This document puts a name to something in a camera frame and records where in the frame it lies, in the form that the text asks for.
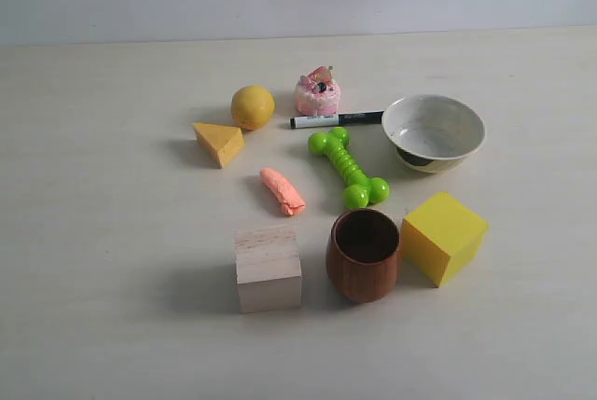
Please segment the pink piece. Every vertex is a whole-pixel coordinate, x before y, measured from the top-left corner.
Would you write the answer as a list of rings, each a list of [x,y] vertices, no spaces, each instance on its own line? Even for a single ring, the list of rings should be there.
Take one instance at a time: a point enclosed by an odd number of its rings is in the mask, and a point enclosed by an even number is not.
[[[277,199],[284,215],[294,216],[305,210],[306,203],[304,199],[281,173],[273,168],[264,168],[259,172],[259,176],[261,182]]]

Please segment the plain wooden cube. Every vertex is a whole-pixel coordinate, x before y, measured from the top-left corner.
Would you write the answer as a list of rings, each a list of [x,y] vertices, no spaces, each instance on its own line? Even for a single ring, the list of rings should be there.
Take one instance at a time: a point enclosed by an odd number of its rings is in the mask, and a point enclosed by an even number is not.
[[[292,227],[238,231],[236,286],[243,313],[295,308],[302,302],[302,269]]]

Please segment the green toy bone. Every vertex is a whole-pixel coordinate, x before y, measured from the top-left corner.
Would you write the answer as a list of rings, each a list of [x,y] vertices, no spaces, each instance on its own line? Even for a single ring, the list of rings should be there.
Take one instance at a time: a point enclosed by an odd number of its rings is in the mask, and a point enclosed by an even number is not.
[[[385,201],[391,192],[388,182],[365,174],[347,148],[349,141],[345,128],[334,127],[329,132],[313,133],[308,146],[313,154],[325,156],[343,180],[343,203],[348,210]]]

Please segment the black white marker pen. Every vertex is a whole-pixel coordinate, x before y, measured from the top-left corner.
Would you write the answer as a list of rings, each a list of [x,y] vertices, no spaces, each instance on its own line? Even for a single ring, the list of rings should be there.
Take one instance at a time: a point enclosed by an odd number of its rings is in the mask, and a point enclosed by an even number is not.
[[[289,119],[289,126],[292,130],[320,127],[336,127],[347,125],[369,125],[381,124],[383,111],[371,111],[363,113],[300,116]]]

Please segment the yellow cube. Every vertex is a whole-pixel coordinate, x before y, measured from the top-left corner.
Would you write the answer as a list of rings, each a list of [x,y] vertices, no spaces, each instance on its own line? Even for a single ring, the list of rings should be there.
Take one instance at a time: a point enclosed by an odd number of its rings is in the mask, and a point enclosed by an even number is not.
[[[402,220],[404,257],[436,287],[477,255],[489,223],[451,194],[440,191]]]

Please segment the pink toy cake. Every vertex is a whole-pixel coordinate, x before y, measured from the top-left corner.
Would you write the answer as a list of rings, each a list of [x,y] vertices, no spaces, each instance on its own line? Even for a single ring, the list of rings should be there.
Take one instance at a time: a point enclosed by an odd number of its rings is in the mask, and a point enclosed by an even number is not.
[[[297,110],[307,117],[334,115],[338,112],[341,90],[333,77],[332,66],[320,66],[302,75],[295,87]]]

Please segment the brown wooden cup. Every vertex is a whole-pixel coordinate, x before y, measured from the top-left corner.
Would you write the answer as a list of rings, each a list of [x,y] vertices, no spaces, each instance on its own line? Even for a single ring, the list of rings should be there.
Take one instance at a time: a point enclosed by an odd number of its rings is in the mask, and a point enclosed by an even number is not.
[[[395,287],[402,261],[396,223],[360,208],[334,222],[326,248],[326,273],[336,290],[358,304],[377,301]]]

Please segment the white ceramic bowl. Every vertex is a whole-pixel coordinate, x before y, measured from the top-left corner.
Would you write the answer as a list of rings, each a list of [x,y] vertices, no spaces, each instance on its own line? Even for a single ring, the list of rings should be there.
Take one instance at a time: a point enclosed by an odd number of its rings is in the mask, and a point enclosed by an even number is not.
[[[397,158],[416,172],[446,172],[481,148],[486,128],[468,105],[437,94],[416,94],[390,104],[382,129]]]

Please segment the orange cheese wedge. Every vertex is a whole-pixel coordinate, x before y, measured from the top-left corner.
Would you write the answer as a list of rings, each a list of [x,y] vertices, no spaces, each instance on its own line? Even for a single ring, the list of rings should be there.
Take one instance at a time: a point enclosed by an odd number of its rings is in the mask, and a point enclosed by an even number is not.
[[[195,122],[192,126],[198,143],[220,169],[228,166],[244,148],[243,133],[238,127],[204,122]]]

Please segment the yellow lemon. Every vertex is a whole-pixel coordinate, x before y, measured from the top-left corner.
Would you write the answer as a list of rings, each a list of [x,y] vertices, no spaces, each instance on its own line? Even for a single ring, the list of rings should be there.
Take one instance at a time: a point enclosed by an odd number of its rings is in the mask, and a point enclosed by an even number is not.
[[[273,95],[264,87],[251,85],[237,90],[231,100],[233,120],[243,129],[254,131],[265,126],[275,110]]]

